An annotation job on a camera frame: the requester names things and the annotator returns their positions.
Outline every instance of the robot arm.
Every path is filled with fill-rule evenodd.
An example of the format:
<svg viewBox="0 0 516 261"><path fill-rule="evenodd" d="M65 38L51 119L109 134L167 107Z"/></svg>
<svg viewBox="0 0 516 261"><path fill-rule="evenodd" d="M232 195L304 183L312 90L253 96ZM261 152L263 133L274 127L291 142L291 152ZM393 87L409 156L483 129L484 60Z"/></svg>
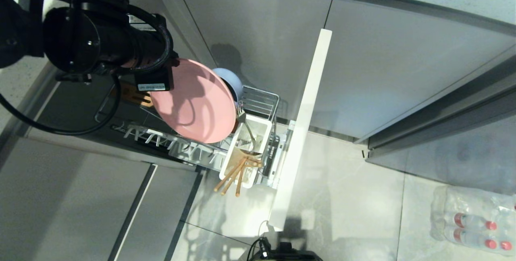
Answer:
<svg viewBox="0 0 516 261"><path fill-rule="evenodd" d="M42 21L43 1L0 0L0 68L26 55L46 55L63 72L58 81L91 81L91 74L111 75L119 94L118 75L134 74L141 91L173 89L170 66L178 64L178 55L162 16L132 6L129 0L62 0L69 6L50 10ZM130 14L155 31L132 27ZM0 95L0 104L20 120L65 135L100 129L114 116L119 101L117 97L113 111L96 127L65 131L26 118Z"/></svg>

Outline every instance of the cabinet door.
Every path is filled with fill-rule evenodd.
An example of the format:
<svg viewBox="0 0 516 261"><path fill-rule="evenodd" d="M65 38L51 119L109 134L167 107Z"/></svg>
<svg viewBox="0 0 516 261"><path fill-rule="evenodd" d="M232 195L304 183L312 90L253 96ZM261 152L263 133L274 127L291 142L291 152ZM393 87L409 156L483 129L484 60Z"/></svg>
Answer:
<svg viewBox="0 0 516 261"><path fill-rule="evenodd" d="M0 259L56 261L107 260L149 169L25 138L0 167Z"/></svg>
<svg viewBox="0 0 516 261"><path fill-rule="evenodd" d="M217 66L279 94L278 116L294 119L331 0L185 2Z"/></svg>
<svg viewBox="0 0 516 261"><path fill-rule="evenodd" d="M175 246L173 237L197 177L193 171L156 167L117 260L170 260L166 255Z"/></svg>
<svg viewBox="0 0 516 261"><path fill-rule="evenodd" d="M333 39L312 125L356 138L464 85L515 43L513 35L359 0L333 0L326 28Z"/></svg>

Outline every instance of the water bottle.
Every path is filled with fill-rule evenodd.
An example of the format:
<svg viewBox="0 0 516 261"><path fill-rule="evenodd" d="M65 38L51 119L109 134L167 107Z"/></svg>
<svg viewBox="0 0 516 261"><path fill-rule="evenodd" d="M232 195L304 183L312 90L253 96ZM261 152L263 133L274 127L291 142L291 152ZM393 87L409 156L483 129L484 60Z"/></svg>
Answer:
<svg viewBox="0 0 516 261"><path fill-rule="evenodd" d="M455 224L459 228L467 230L496 230L498 226L495 222L488 221L479 215L470 215L467 213L455 213L446 217L447 223Z"/></svg>
<svg viewBox="0 0 516 261"><path fill-rule="evenodd" d="M513 246L512 243L509 241L502 241L500 242L500 249L504 251L510 251L512 250Z"/></svg>
<svg viewBox="0 0 516 261"><path fill-rule="evenodd" d="M470 248L496 250L498 243L490 237L479 232L467 231L457 227L446 227L444 236L453 243L461 244Z"/></svg>

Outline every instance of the tile floor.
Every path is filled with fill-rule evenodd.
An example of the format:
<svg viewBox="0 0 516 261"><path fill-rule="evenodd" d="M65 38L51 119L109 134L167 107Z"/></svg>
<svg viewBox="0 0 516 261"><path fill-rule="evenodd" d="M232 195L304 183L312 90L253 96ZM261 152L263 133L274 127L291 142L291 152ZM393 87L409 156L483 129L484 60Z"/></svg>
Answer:
<svg viewBox="0 0 516 261"><path fill-rule="evenodd" d="M507 260L431 238L433 190L443 184L365 162L363 145L309 133L283 232L266 226L275 191L255 186L234 197L213 192L208 171L173 261L245 260L265 233L276 247L316 252L325 261Z"/></svg>

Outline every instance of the wooden chopsticks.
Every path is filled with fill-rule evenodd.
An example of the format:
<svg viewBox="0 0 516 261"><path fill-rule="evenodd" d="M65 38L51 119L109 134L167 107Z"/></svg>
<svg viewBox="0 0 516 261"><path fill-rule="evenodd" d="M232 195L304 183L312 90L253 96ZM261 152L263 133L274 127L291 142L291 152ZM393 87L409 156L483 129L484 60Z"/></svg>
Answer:
<svg viewBox="0 0 516 261"><path fill-rule="evenodd" d="M217 186L215 186L215 188L213 190L214 191L218 191L223 186L223 184L227 180L229 180L229 182L226 184L225 188L221 192L221 195L225 195L227 190L231 186L231 184L238 177L238 183L237 183L237 186L236 186L236 193L235 193L235 195L237 197L239 197L240 196L240 187L241 187L242 179L243 179L243 174L244 174L246 168L248 168L248 167L260 168L260 167L262 167L262 161L254 159L254 158L250 158L248 156L243 157L240 160L240 162L238 162L238 165L233 167L233 169L231 169L231 171L229 171L229 173L224 177L224 179L221 180L221 182L219 182L217 184Z"/></svg>
<svg viewBox="0 0 516 261"><path fill-rule="evenodd" d="M140 92L135 85L125 81L120 81L120 87L122 88L122 100L145 107L152 107L154 105L149 92ZM110 95L115 97L116 93L116 89L113 89Z"/></svg>

